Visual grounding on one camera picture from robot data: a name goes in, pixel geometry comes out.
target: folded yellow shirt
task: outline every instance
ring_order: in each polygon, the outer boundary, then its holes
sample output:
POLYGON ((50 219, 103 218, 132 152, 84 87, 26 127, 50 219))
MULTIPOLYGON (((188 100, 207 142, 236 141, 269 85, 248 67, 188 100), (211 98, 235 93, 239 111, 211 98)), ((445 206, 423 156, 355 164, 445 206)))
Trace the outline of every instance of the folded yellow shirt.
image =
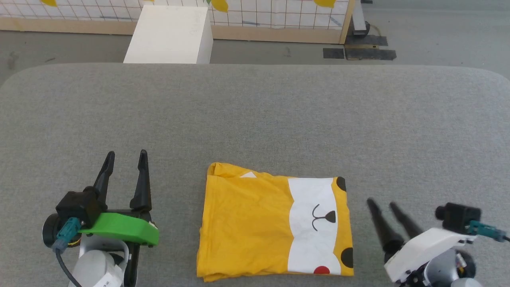
POLYGON ((213 163, 197 276, 214 281, 276 273, 354 275, 345 180, 213 163))

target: gray table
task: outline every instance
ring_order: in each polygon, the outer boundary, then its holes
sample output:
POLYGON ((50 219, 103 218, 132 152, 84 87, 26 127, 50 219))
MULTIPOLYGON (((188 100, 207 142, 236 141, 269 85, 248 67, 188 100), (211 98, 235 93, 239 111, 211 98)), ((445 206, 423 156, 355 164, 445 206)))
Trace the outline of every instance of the gray table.
MULTIPOLYGON (((355 276, 273 275, 210 286, 391 286, 365 205, 396 200, 423 227, 448 201, 510 230, 510 82, 425 66, 67 64, 0 89, 0 285, 66 286, 41 227, 68 190, 116 152, 107 203, 128 207, 148 150, 160 245, 139 286, 196 278, 205 172, 214 161, 272 174, 346 178, 355 276)), ((467 249, 486 286, 508 284, 509 244, 467 249)), ((72 267, 77 250, 64 260, 72 267)))

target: yellow lemon print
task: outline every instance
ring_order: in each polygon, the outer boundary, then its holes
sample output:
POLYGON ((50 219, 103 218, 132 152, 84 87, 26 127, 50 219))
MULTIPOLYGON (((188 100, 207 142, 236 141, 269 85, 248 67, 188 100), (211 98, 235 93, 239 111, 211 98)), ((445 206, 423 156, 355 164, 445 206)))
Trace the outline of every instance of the yellow lemon print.
POLYGON ((41 0, 41 2, 43 2, 44 4, 46 4, 48 6, 53 6, 53 7, 57 6, 57 2, 55 0, 41 0))
POLYGON ((225 13, 228 12, 228 3, 226 0, 211 0, 211 3, 214 9, 225 13))
POLYGON ((333 8, 335 6, 335 0, 314 0, 314 2, 322 7, 333 8))

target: grid pattern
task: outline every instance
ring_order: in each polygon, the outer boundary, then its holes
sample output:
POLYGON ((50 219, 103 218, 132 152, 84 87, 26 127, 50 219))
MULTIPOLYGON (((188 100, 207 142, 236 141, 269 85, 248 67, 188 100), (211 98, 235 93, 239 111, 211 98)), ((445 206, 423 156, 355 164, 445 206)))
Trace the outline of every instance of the grid pattern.
POLYGON ((212 25, 341 30, 348 1, 326 8, 312 0, 227 0, 224 13, 205 0, 56 0, 57 7, 40 0, 0 0, 0 17, 136 21, 143 5, 198 6, 209 7, 212 25))

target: black spot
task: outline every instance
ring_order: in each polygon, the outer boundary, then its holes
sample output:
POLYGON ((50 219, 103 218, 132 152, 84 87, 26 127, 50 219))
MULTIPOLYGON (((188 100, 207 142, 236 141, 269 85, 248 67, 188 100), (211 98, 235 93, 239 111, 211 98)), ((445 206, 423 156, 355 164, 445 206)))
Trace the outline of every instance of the black spot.
POLYGON ((341 176, 337 177, 337 185, 341 190, 347 192, 347 189, 345 188, 345 178, 341 176))
POLYGON ((324 218, 331 223, 335 223, 337 221, 337 216, 334 210, 328 212, 324 218))
POLYGON ((349 248, 346 248, 344 249, 344 251, 342 251, 342 255, 340 256, 340 259, 342 260, 342 263, 349 267, 349 268, 353 268, 354 267, 354 259, 353 259, 353 256, 352 256, 352 247, 349 247, 349 248))

